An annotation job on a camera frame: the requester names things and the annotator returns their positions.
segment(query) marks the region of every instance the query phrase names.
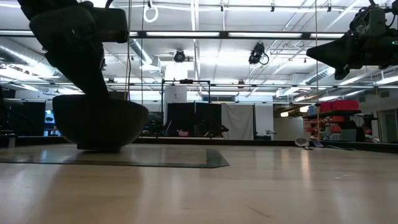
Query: black bowl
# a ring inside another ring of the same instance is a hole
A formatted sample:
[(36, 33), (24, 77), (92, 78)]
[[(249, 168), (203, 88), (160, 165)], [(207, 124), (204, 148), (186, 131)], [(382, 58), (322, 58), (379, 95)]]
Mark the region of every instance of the black bowl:
[(87, 95), (53, 98), (55, 123), (78, 149), (117, 151), (140, 135), (148, 109), (137, 103)]

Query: white curtain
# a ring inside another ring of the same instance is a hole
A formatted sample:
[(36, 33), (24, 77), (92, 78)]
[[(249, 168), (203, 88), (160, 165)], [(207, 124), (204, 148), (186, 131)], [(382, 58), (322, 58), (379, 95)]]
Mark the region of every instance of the white curtain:
[(254, 140), (253, 105), (222, 103), (221, 124), (229, 129), (224, 139)]

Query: gymnastic ring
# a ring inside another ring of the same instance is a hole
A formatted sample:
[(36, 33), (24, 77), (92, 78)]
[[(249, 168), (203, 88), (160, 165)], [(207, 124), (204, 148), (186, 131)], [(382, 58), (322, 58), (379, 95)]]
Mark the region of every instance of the gymnastic ring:
[[(148, 19), (148, 17), (147, 17), (147, 11), (148, 11), (149, 9), (155, 10), (155, 16), (154, 16), (152, 19)], [(144, 20), (145, 20), (146, 22), (149, 22), (149, 23), (155, 22), (155, 21), (157, 20), (157, 17), (158, 17), (158, 16), (159, 16), (159, 10), (157, 9), (156, 6), (152, 6), (151, 8), (149, 8), (148, 6), (145, 6), (145, 8), (144, 8)]]

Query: black curtain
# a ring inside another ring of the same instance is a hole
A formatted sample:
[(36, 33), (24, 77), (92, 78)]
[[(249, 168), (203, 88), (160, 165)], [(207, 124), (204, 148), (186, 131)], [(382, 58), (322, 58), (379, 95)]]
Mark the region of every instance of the black curtain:
[(213, 103), (196, 103), (196, 124), (206, 123), (208, 131), (214, 136), (221, 135), (221, 105)]
[(168, 103), (167, 124), (171, 122), (169, 136), (178, 136), (177, 130), (188, 131), (190, 136), (195, 133), (195, 104), (194, 103)]
[(9, 126), (19, 136), (43, 136), (45, 103), (25, 102), (23, 106), (12, 106)]

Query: dark mat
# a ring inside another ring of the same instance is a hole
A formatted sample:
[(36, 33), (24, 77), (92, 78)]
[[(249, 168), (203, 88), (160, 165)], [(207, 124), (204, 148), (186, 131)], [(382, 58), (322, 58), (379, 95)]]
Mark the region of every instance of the dark mat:
[(225, 158), (214, 149), (154, 148), (153, 146), (131, 146), (114, 153), (81, 151), (70, 145), (17, 147), (0, 149), (0, 163), (181, 168), (229, 166)]

